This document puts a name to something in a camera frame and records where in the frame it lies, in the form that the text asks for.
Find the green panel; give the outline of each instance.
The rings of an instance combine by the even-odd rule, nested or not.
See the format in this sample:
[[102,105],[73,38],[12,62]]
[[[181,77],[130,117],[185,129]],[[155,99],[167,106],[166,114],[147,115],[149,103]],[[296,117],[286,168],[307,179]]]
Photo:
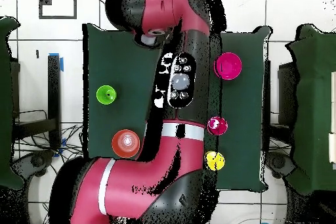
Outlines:
[[269,27],[251,34],[223,34],[224,52],[237,54],[241,74],[223,81],[222,116],[228,130],[219,138],[219,152],[225,166],[219,171],[218,189],[263,191],[260,181],[261,123],[264,81],[264,41]]
[[[89,156],[116,157],[111,140],[121,129],[135,131],[140,140],[150,100],[159,51],[136,46],[129,33],[100,31],[88,24],[89,33]],[[226,165],[219,171],[218,189],[262,191],[260,182],[261,104],[264,75],[264,39],[270,28],[255,34],[222,34],[224,51],[236,53],[243,70],[238,78],[223,82],[222,113],[228,131],[220,137],[219,152]],[[210,93],[220,81],[211,64]],[[96,99],[101,85],[111,85],[117,99],[104,106]],[[209,106],[209,114],[216,106]],[[205,151],[213,150],[213,137],[205,132]]]
[[336,34],[324,34],[306,24],[289,48],[295,55],[300,81],[293,155],[298,168],[287,180],[303,195],[315,190],[336,190],[336,170],[329,163],[328,139],[331,73],[336,71]]
[[0,185],[21,189],[23,180],[11,170],[12,156],[12,78],[7,37],[17,29],[18,22],[9,17],[0,18]]
[[[159,51],[143,49],[127,32],[100,31],[87,25],[89,34],[89,157],[118,158],[112,138],[122,129],[142,139]],[[102,85],[112,86],[117,99],[103,105],[96,99]]]

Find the control buttons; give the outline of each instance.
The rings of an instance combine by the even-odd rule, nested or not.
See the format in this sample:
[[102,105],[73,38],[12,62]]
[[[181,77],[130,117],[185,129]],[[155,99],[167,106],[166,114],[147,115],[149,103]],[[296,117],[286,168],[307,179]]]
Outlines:
[[176,91],[171,92],[171,98],[172,99],[176,99],[177,98],[177,92]]
[[180,67],[180,66],[175,66],[175,67],[174,67],[174,71],[175,71],[175,72],[179,72],[179,71],[181,71],[181,67]]
[[187,59],[185,57],[180,57],[178,61],[180,62],[180,64],[185,64]]
[[187,93],[187,92],[181,92],[181,94],[180,94],[180,98],[181,98],[181,99],[186,99],[186,98],[188,98],[188,93]]
[[189,77],[186,74],[175,74],[172,78],[172,86],[175,90],[182,91],[190,85]]
[[192,67],[191,67],[191,66],[184,66],[184,67],[183,67],[183,71],[184,71],[184,72],[189,72],[190,70],[192,70]]

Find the white tile floor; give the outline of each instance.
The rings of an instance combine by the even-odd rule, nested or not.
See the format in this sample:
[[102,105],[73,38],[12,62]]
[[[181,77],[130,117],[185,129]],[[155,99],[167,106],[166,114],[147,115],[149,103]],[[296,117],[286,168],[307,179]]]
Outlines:
[[[313,23],[320,30],[330,32],[336,28],[336,2],[332,0],[222,0],[229,32],[252,32],[257,26],[273,28],[269,43],[271,69],[271,110],[278,111],[278,77],[280,64],[291,61],[285,44],[293,41],[297,26]],[[72,0],[52,0],[44,6],[49,15],[72,15]],[[93,23],[105,30],[114,27],[108,22],[104,5],[98,0],[77,0],[76,20],[40,20],[38,0],[0,0],[0,16],[13,16],[21,23],[9,36],[9,46],[21,63],[20,111],[43,109],[47,111],[47,55],[59,53],[64,58],[62,85],[62,128],[80,125],[83,121],[83,53],[82,23]],[[21,115],[21,120],[43,118],[41,114]],[[272,122],[277,122],[272,114]],[[76,135],[71,144],[80,145]],[[20,155],[25,154],[20,145]],[[62,165],[54,158],[57,171]],[[55,172],[49,168],[41,178],[31,182],[29,200],[33,224],[42,224],[47,214],[51,185]],[[220,192],[219,204],[210,224],[283,224],[286,209],[284,182],[272,177],[266,168],[264,180],[268,190],[262,194],[248,191]]]

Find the yellow cup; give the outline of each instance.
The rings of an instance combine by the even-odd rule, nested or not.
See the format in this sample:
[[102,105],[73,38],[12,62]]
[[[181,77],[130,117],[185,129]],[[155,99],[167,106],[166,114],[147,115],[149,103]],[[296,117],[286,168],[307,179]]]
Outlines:
[[207,160],[207,166],[210,170],[218,171],[224,167],[225,159],[224,156],[219,152],[209,151],[205,153],[205,158]]

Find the metal bracket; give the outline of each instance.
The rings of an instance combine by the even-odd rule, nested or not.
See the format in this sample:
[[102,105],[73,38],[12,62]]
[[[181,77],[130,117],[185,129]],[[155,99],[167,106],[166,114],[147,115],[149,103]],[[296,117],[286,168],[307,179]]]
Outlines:
[[50,147],[58,150],[61,145],[59,56],[48,56],[48,119],[15,124],[13,140],[44,132],[49,132]]

